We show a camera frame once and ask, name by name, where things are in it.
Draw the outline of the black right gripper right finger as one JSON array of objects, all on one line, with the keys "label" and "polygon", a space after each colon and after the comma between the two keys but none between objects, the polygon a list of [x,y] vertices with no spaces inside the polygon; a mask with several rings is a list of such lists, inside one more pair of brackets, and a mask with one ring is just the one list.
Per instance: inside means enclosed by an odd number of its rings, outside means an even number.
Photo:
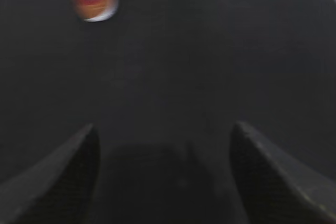
[{"label": "black right gripper right finger", "polygon": [[335,182],[250,124],[233,126],[229,160],[250,223],[335,223]]}]

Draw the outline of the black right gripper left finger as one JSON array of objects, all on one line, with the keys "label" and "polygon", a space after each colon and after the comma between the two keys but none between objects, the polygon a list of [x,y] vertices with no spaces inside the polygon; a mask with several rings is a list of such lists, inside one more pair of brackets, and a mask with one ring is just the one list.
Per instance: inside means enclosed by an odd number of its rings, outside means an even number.
[{"label": "black right gripper left finger", "polygon": [[86,223],[99,168],[100,140],[89,124],[1,184],[1,223]]}]

